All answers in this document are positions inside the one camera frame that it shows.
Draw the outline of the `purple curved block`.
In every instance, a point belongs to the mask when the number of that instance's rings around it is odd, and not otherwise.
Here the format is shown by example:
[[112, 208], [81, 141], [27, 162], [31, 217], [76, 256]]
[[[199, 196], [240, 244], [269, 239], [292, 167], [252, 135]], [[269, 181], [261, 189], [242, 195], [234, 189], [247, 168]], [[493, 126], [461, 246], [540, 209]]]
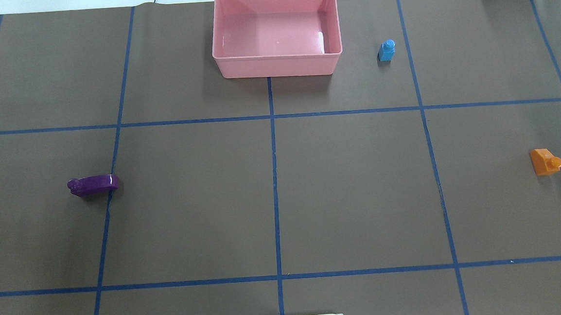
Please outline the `purple curved block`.
[[119, 184], [119, 177], [115, 174], [94, 175], [70, 179], [67, 188], [74, 196], [85, 197], [117, 190]]

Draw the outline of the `pink plastic box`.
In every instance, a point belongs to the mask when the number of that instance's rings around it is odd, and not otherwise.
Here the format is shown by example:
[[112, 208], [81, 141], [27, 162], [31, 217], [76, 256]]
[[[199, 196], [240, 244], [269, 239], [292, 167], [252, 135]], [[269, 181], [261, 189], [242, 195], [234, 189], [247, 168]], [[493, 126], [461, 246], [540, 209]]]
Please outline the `pink plastic box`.
[[343, 51], [337, 0], [214, 0], [213, 12], [224, 78], [331, 75]]

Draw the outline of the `orange sloped block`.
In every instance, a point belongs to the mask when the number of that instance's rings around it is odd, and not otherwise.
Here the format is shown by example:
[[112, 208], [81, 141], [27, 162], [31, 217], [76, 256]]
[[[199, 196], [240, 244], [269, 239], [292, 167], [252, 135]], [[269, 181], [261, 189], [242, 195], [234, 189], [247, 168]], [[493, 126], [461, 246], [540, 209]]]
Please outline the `orange sloped block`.
[[532, 149], [529, 154], [535, 175], [553, 175], [561, 170], [561, 158], [548, 149]]

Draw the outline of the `small blue block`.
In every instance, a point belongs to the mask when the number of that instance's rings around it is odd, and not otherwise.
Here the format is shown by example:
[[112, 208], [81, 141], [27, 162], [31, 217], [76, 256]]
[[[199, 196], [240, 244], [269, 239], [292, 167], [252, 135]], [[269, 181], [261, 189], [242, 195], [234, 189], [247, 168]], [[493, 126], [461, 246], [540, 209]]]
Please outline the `small blue block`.
[[392, 39], [385, 40], [381, 43], [377, 53], [380, 62], [390, 62], [396, 52], [396, 42]]

